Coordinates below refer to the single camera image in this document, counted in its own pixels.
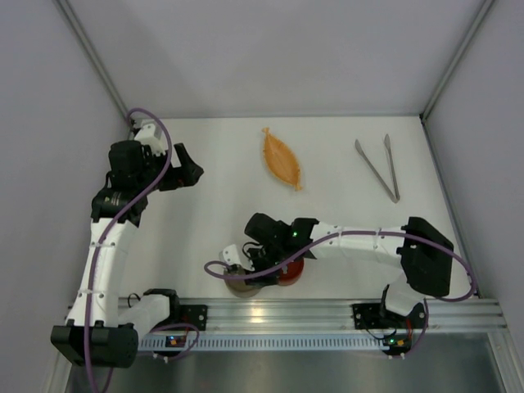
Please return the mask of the red round lid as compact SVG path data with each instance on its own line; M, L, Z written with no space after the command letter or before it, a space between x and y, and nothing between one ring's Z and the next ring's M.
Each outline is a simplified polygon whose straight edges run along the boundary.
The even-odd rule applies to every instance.
M280 271L279 277L282 274L296 274L303 271L304 269L304 259L299 258L297 260L292 261L290 264L283 267Z

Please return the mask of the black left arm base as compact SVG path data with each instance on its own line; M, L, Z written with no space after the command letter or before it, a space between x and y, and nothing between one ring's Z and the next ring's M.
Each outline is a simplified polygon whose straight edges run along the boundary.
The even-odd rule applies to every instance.
M208 306L203 304L196 305L176 305L169 313L168 318L160 325L165 326L176 323L190 323L198 330L205 331L208 316Z

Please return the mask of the grey round metal container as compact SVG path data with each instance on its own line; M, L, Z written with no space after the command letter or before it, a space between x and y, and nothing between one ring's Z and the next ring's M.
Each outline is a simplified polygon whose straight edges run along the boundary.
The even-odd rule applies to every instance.
M250 298L261 291L261 287L247 285L243 281L226 281L226 288L238 298Z

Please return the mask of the red round metal container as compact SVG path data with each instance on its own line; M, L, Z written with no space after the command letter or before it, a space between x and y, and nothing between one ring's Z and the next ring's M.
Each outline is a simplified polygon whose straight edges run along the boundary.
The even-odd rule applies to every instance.
M301 272L296 274L282 274L278 279L278 285L281 287L287 287L296 283L301 276Z

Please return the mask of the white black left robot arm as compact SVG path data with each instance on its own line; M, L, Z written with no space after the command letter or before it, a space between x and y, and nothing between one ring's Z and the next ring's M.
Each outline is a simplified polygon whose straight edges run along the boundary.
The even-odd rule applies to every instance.
M65 322L52 329L51 343L72 364L128 368L140 340L151 331L181 322L179 298L172 289L149 289L137 304L119 311L120 285L133 237L154 191L197 184L204 170L182 143L168 153L152 142L111 145L111 169L92 200L91 239L82 282Z

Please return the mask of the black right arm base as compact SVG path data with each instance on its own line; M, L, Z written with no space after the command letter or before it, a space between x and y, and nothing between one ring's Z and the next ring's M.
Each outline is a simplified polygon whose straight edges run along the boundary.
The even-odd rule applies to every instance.
M426 318L426 310L422 303L416 304L407 316L388 311L375 302L353 304L351 308L355 328L358 330L406 330L408 327L422 329Z

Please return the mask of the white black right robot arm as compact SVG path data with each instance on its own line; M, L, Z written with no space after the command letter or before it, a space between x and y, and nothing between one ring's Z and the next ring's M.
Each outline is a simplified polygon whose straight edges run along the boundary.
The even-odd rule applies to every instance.
M374 263L396 269L382 293L382 308L406 316L424 297L449 295L452 242L421 217L398 228L363 229L296 218L290 224L254 214L244 233L256 246L247 251L257 274L296 255L300 259Z

